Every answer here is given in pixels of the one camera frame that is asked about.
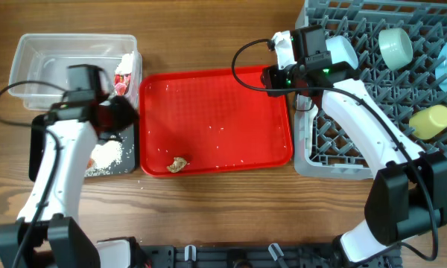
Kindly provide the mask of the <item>red snack wrapper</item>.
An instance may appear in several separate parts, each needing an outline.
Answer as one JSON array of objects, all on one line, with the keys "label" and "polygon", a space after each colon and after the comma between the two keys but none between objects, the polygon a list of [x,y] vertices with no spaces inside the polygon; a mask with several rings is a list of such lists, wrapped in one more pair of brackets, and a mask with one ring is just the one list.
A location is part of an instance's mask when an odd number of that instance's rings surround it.
[{"label": "red snack wrapper", "polygon": [[114,90],[117,95],[124,96],[130,88],[131,74],[116,74],[114,76]]}]

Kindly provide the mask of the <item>light blue rice bowl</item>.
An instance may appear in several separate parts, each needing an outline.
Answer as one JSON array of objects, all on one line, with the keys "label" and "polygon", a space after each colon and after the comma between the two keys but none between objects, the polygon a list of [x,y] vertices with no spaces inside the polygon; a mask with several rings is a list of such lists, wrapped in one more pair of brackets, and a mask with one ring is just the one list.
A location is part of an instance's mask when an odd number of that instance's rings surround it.
[{"label": "light blue rice bowl", "polygon": [[326,40],[331,53],[332,64],[346,62],[353,69],[358,68],[358,57],[351,43],[344,36],[334,36]]}]

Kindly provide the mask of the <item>beige food scrap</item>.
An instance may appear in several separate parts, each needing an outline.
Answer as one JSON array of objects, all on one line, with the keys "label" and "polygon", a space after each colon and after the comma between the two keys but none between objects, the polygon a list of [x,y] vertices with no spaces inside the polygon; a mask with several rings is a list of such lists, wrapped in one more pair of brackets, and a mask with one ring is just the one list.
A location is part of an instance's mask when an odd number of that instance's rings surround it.
[{"label": "beige food scrap", "polygon": [[171,173],[179,173],[188,162],[183,157],[174,157],[174,161],[171,165],[167,166],[167,170]]}]

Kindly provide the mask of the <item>pale green bowl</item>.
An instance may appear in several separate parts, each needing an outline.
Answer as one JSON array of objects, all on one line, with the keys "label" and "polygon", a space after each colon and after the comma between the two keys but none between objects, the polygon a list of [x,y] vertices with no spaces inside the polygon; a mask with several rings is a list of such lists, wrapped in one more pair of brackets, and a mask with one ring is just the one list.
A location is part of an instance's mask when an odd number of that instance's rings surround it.
[{"label": "pale green bowl", "polygon": [[391,71],[405,67],[413,59],[412,42],[402,28],[381,30],[378,45],[383,61]]}]

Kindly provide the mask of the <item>yellow plastic cup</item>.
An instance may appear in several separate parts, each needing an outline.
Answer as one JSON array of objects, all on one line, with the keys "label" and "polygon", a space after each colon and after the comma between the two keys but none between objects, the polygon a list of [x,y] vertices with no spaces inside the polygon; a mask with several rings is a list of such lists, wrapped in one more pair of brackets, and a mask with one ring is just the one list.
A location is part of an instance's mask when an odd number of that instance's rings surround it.
[{"label": "yellow plastic cup", "polygon": [[414,114],[409,120],[413,135],[428,140],[447,128],[447,107],[435,105]]}]

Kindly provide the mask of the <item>white plastic spoon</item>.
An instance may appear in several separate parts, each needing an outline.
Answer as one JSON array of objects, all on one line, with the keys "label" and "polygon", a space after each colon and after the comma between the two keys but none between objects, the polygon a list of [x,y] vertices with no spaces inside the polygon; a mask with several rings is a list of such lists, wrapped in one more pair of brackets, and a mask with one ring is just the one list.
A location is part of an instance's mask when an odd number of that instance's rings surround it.
[{"label": "white plastic spoon", "polygon": [[306,133],[308,134],[308,137],[306,139],[305,145],[306,149],[309,153],[312,151],[312,144],[313,144],[313,123],[314,119],[318,113],[318,108],[314,106],[311,110],[307,112],[308,115],[308,129]]}]

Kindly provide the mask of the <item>orange carrot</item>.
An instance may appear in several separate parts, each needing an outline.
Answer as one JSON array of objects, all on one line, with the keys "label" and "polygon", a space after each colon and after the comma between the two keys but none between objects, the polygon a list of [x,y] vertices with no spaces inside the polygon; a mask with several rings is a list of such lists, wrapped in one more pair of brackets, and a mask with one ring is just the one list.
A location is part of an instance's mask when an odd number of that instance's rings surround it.
[{"label": "orange carrot", "polygon": [[95,163],[95,161],[94,161],[93,159],[90,159],[90,160],[88,161],[88,164],[87,164],[86,168],[87,168],[87,169],[92,168],[93,165],[94,165],[94,163]]}]

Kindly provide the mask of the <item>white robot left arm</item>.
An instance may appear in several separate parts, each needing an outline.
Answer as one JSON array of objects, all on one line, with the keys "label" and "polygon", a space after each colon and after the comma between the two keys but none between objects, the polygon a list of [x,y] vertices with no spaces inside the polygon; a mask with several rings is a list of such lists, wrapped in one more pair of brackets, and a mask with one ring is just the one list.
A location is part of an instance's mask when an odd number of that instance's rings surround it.
[{"label": "white robot left arm", "polygon": [[141,267],[145,254],[133,237],[93,243],[78,224],[80,192],[98,143],[120,141],[138,119],[123,96],[101,84],[104,70],[68,67],[69,88],[44,114],[42,160],[34,187],[14,223],[0,225],[4,267]]}]

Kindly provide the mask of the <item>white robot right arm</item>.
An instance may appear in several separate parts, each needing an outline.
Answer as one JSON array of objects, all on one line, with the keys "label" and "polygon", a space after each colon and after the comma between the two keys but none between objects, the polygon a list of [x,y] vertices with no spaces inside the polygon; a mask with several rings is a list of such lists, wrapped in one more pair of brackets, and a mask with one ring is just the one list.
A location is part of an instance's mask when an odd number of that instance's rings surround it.
[{"label": "white robot right arm", "polygon": [[319,25],[267,41],[277,62],[261,76],[266,92],[310,97],[349,136],[374,177],[364,220],[335,239],[332,262],[355,267],[447,224],[447,158],[411,141],[368,95],[349,43]]}]

